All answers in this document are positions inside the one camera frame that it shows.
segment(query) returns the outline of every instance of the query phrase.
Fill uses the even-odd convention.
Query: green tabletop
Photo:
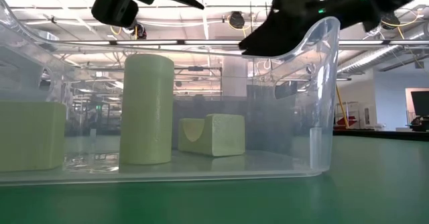
[[[310,178],[0,188],[0,223],[429,223],[429,143],[334,137]]]

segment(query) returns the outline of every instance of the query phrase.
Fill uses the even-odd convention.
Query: yellow pole
[[[336,85],[336,95],[338,97],[338,101],[340,101],[341,111],[343,112],[344,122],[346,123],[346,129],[349,129],[349,118],[346,116],[346,112],[344,111],[343,101],[341,100],[340,91],[338,90],[338,85]]]

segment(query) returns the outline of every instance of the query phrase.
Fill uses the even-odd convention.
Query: transparent container
[[[291,52],[261,58],[55,42],[21,25],[4,0],[0,8],[0,118],[7,116],[0,163],[8,166],[0,169],[0,184],[278,178],[329,169],[340,29],[333,17],[315,23]],[[73,67],[61,52],[206,59],[201,71],[175,62],[171,160],[119,164],[124,69]],[[178,149],[181,119],[212,114],[242,116],[243,153]]]

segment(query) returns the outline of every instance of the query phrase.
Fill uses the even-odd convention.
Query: yellow cylinder
[[[174,63],[136,54],[125,61],[120,162],[160,164],[171,160]]]

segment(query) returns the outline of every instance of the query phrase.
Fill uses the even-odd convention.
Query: ceiling light
[[[93,93],[94,92],[93,90],[89,90],[89,89],[78,89],[78,90],[80,90],[83,93]]]
[[[114,35],[107,35],[107,37],[109,37],[109,38],[113,38],[113,39],[115,39],[115,40],[118,40],[118,38],[116,38]]]
[[[176,45],[177,40],[122,40],[118,45]]]
[[[67,42],[67,43],[72,43],[72,44],[91,44],[91,45],[108,45],[110,44],[110,42],[108,41],[78,41],[78,42]]]
[[[80,65],[78,64],[78,63],[76,63],[76,62],[74,62],[74,61],[72,61],[72,60],[69,60],[69,59],[64,59],[65,61],[67,61],[68,63],[70,63],[70,64],[72,64],[72,65],[75,65],[75,66],[79,66],[80,67]]]
[[[174,90],[175,93],[221,93],[222,90],[206,90],[206,89],[182,89]]]
[[[120,81],[115,81],[115,83],[113,83],[113,85],[115,85],[115,87],[123,89],[123,83]]]
[[[310,79],[304,79],[304,78],[285,78],[285,79],[281,79],[280,81],[300,81],[300,82],[307,82],[307,81],[310,81]]]
[[[185,40],[185,45],[238,45],[239,40]]]
[[[342,46],[348,46],[348,45],[380,45],[383,43],[383,40],[342,40],[341,45]]]
[[[348,81],[351,80],[351,78],[337,78],[336,81]]]

